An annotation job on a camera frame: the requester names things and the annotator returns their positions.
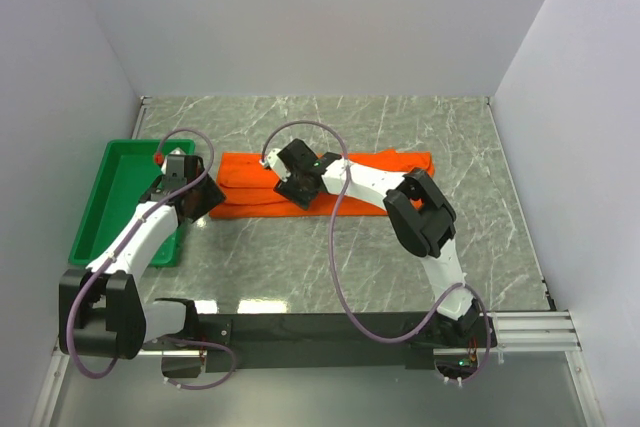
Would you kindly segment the orange t-shirt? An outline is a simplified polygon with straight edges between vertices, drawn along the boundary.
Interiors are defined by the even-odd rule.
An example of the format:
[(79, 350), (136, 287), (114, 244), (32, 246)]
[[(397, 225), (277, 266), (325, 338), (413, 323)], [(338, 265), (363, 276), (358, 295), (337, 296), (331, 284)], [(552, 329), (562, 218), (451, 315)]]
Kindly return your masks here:
[[(216, 183), (226, 200), (210, 211), (213, 219), (327, 217), (331, 214), (337, 197), (320, 194), (309, 209), (304, 210), (274, 188), (278, 177), (259, 164), (258, 153), (225, 152), (222, 155)], [(429, 152), (399, 152), (387, 149), (379, 153), (353, 153), (355, 162), (381, 170), (408, 172), (422, 168), (435, 174), (435, 163)]]

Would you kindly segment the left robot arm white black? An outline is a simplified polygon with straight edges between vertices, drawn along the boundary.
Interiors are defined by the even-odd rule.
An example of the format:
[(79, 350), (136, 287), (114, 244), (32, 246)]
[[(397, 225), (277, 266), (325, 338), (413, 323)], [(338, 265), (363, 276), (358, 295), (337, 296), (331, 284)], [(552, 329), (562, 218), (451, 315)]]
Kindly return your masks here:
[(185, 222), (225, 199), (201, 157), (169, 154), (161, 173), (140, 196), (133, 216), (85, 270), (69, 269), (59, 283), (59, 343), (67, 354), (132, 359), (165, 336), (176, 348), (200, 335), (195, 303), (158, 298), (143, 303), (142, 274), (161, 245)]

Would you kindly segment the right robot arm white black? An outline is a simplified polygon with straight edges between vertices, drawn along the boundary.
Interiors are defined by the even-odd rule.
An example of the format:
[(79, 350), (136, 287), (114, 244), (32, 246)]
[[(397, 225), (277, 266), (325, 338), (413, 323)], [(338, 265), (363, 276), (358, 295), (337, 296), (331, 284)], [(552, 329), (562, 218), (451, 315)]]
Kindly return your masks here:
[[(277, 175), (274, 191), (303, 210), (309, 209), (321, 193), (336, 197), (329, 221), (331, 277), (344, 313), (365, 336), (392, 344), (427, 332), (447, 347), (458, 347), (473, 335), (480, 310), (466, 283), (456, 250), (456, 213), (428, 172), (421, 168), (406, 173), (381, 170), (333, 152), (318, 156), (300, 139), (282, 149), (263, 153), (261, 165)], [(394, 338), (376, 335), (348, 306), (334, 251), (337, 214), (348, 200), (384, 211), (399, 244), (420, 260), (426, 272), (436, 302), (406, 334)]]

